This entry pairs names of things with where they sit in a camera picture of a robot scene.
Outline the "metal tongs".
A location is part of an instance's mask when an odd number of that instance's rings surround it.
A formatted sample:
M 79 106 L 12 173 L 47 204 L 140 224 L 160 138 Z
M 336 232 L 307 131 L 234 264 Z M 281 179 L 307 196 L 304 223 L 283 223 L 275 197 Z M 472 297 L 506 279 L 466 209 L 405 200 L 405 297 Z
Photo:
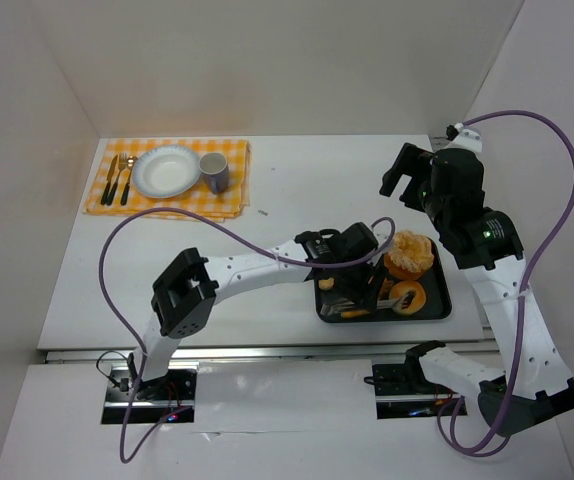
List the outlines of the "metal tongs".
M 342 302 L 335 302 L 333 304 L 323 304 L 320 308 L 320 314 L 323 318 L 340 318 L 341 320 L 349 320 L 343 319 L 340 317 L 340 313 L 347 310 L 368 310 L 370 312 L 369 316 L 363 316 L 365 318 L 385 318 L 390 319 L 394 317 L 406 317 L 403 315 L 396 314 L 391 308 L 390 303 L 387 299 L 384 300 L 377 300 L 376 303 L 373 305 L 372 308 L 368 306 L 361 306 L 354 304 L 350 301 L 342 301 Z

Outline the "purple mug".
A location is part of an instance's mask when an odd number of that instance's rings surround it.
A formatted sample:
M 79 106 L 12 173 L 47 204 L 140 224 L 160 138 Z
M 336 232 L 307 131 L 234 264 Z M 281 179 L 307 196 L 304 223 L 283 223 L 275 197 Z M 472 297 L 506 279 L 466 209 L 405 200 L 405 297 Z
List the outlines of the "purple mug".
M 228 189 L 229 163 L 223 154 L 211 152 L 203 155 L 199 160 L 199 169 L 203 182 L 212 194 L 219 195 Z

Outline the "ring donut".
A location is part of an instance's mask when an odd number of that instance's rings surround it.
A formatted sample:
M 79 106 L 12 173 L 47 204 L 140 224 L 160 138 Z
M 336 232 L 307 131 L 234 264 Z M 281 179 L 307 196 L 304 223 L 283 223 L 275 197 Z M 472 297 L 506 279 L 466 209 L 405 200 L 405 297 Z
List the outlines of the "ring donut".
M 390 290 L 388 301 L 396 314 L 409 316 L 425 306 L 427 294 L 419 282 L 401 281 Z

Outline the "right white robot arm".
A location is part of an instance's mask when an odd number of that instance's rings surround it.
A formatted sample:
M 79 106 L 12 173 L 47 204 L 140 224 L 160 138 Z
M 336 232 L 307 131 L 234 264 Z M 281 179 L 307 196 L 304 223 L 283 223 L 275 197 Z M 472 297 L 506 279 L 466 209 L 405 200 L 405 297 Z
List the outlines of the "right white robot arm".
M 483 307 L 503 361 L 500 369 L 486 367 L 429 341 L 407 351 L 408 374 L 474 401 L 492 434 L 504 438 L 574 409 L 574 375 L 529 288 L 530 262 L 513 222 L 484 204 L 476 154 L 406 143 L 383 176 L 381 195 L 391 196 L 403 176 L 410 182 L 401 201 L 427 214 Z

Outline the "aluminium rail front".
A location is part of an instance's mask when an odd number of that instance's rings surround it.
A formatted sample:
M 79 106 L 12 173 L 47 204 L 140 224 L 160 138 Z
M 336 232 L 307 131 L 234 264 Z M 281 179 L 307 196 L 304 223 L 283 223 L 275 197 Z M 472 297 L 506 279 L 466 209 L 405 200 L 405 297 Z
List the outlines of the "aluminium rail front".
M 376 358 L 405 354 L 415 343 L 385 343 L 370 345 L 299 345 L 279 347 L 213 347 L 180 348 L 172 355 L 173 361 L 218 361 L 218 360 L 279 360 L 279 359 L 344 359 L 354 357 Z M 493 339 L 478 341 L 448 342 L 447 346 L 461 354 L 494 354 L 498 346 Z M 64 350 L 46 353 L 47 364 L 95 362 L 107 351 L 100 350 Z

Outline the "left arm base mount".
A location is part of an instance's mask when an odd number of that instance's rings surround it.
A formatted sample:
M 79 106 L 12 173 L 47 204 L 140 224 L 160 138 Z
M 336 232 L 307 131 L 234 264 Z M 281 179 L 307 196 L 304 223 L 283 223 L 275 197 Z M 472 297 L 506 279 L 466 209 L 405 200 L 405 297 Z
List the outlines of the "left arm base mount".
M 161 417 L 165 423 L 192 423 L 197 385 L 195 368 L 173 368 L 169 379 L 153 393 L 138 394 L 133 402 L 129 424 L 154 424 Z M 109 377 L 101 423 L 118 425 L 128 406 L 131 378 L 126 367 L 113 369 Z

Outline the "croissant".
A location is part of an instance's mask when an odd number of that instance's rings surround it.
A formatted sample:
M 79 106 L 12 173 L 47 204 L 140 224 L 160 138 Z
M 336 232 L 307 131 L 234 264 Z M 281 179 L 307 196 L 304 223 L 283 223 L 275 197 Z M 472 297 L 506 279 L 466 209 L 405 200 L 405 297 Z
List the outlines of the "croissant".
M 347 310 L 340 313 L 340 317 L 343 319 L 359 318 L 363 316 L 369 316 L 370 312 L 368 310 Z

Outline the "sugared round pastry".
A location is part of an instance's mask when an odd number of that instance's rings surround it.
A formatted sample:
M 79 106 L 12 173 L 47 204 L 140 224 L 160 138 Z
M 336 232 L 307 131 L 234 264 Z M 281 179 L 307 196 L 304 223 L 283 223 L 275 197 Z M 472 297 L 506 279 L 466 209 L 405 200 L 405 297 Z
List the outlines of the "sugared round pastry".
M 383 255 L 383 259 L 393 277 L 416 281 L 432 268 L 435 256 L 428 237 L 401 230 L 394 235 L 392 247 Z

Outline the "oblong bread roll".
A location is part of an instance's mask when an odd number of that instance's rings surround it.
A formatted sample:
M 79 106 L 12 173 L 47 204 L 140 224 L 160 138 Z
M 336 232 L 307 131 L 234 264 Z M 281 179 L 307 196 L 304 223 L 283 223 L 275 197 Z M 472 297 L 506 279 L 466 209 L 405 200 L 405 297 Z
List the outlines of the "oblong bread roll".
M 318 288 L 322 291 L 330 291 L 335 286 L 335 279 L 333 277 L 320 279 L 318 281 Z

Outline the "black tray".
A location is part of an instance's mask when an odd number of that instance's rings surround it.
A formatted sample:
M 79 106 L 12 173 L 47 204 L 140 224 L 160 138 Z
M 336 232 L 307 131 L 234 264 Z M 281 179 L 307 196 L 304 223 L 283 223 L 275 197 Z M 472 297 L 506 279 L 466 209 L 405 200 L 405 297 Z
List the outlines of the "black tray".
M 419 282 L 426 294 L 427 294 L 427 302 L 425 306 L 415 314 L 406 317 L 394 317 L 390 319 L 385 318 L 361 318 L 361 319 L 349 319 L 349 320 L 341 320 L 340 318 L 328 318 L 325 319 L 320 314 L 320 308 L 316 305 L 316 298 L 315 298 L 315 306 L 316 312 L 318 317 L 327 323 L 360 323 L 360 322 L 393 322 L 393 321 L 424 321 L 424 320 L 441 320 L 446 318 L 451 313 L 451 300 L 448 292 L 447 283 L 445 280 L 445 276 L 443 273 L 442 265 L 440 262 L 440 258 L 438 256 L 438 250 L 435 245 L 432 245 L 433 254 L 435 256 L 434 264 L 432 268 L 426 272 L 421 278 L 416 280 Z M 400 280 L 393 277 L 387 268 L 384 266 L 384 262 L 382 260 L 379 263 L 384 267 L 385 279 L 380 287 L 380 291 L 377 297 L 377 300 L 384 300 L 389 297 L 389 292 L 392 287 L 401 281 L 408 281 L 408 280 Z

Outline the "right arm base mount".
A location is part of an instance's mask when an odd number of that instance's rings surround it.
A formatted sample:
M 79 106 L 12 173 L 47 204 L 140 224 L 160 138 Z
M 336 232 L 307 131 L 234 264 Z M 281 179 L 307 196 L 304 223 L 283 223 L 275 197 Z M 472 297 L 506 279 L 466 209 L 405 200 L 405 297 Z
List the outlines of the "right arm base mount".
M 373 364 L 363 382 L 373 388 L 378 420 L 431 418 L 442 408 L 450 415 L 460 397 L 442 385 L 414 383 L 403 364 Z

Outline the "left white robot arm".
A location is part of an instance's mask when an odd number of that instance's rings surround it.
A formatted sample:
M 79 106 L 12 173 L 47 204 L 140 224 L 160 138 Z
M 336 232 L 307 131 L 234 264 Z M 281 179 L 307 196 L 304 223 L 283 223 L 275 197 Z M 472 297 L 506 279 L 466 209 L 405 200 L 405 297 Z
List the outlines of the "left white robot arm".
M 179 253 L 153 283 L 153 316 L 144 346 L 129 359 L 139 399 L 149 399 L 169 382 L 169 362 L 180 342 L 202 330 L 214 306 L 233 296 L 278 284 L 334 280 L 357 304 L 371 305 L 371 259 L 386 249 L 372 230 L 356 222 L 340 232 L 305 231 L 270 250 L 205 257 L 196 248 Z

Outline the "white paper plate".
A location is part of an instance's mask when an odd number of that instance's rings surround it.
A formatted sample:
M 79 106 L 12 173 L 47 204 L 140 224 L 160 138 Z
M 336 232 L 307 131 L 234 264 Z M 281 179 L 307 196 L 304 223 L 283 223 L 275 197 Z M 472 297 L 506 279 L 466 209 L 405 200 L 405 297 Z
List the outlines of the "white paper plate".
M 182 145 L 148 150 L 136 161 L 131 183 L 145 197 L 172 198 L 190 190 L 201 176 L 198 154 Z

